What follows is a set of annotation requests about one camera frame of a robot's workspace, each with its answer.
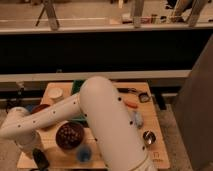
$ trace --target small container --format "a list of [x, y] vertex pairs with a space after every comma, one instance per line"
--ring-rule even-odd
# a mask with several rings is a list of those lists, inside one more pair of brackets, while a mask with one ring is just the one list
[[55, 87], [51, 88], [48, 91], [48, 97], [53, 100], [54, 103], [57, 103], [63, 100], [63, 90], [61, 88]]
[[89, 162], [92, 157], [92, 150], [89, 145], [82, 144], [78, 147], [76, 152], [76, 158], [79, 162]]
[[80, 123], [68, 122], [58, 129], [56, 143], [64, 150], [71, 150], [81, 144], [84, 134], [84, 128]]
[[144, 139], [146, 146], [148, 147], [155, 143], [156, 136], [152, 131], [146, 131], [143, 133], [143, 139]]

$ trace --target floor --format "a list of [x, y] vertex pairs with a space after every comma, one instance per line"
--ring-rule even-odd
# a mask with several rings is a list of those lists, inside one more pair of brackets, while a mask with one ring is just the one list
[[[181, 135], [177, 128], [171, 105], [167, 104], [167, 110], [160, 110], [156, 105], [156, 111], [171, 163], [171, 168], [166, 171], [192, 171]], [[4, 109], [0, 110], [0, 124], [2, 124], [6, 115], [7, 114]], [[20, 150], [16, 147], [15, 143], [10, 140], [0, 139], [1, 171], [17, 171], [16, 164], [19, 155]]]

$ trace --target black cable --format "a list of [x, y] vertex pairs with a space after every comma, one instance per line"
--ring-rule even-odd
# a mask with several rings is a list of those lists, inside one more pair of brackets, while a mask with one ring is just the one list
[[21, 88], [18, 90], [15, 101], [12, 101], [11, 99], [7, 99], [6, 108], [5, 108], [7, 113], [9, 112], [11, 108], [16, 106], [21, 106], [23, 92], [24, 92], [24, 88]]

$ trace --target orange object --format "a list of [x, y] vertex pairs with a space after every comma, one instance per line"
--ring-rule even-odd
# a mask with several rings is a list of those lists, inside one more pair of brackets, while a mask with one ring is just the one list
[[128, 100], [124, 100], [124, 104], [128, 107], [131, 107], [133, 109], [137, 109], [138, 108], [138, 105], [137, 103], [134, 103], [134, 102], [130, 102]]

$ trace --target green object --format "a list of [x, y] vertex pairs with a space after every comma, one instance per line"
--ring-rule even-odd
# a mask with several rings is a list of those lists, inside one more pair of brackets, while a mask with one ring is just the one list
[[73, 95], [75, 93], [78, 93], [83, 83], [84, 83], [84, 80], [74, 80], [71, 94]]
[[[85, 80], [74, 80], [72, 85], [72, 91], [71, 95], [78, 93], [81, 89], [82, 84]], [[77, 121], [77, 122], [86, 122], [86, 119], [84, 117], [84, 114], [81, 114], [81, 116], [72, 118], [71, 121]]]

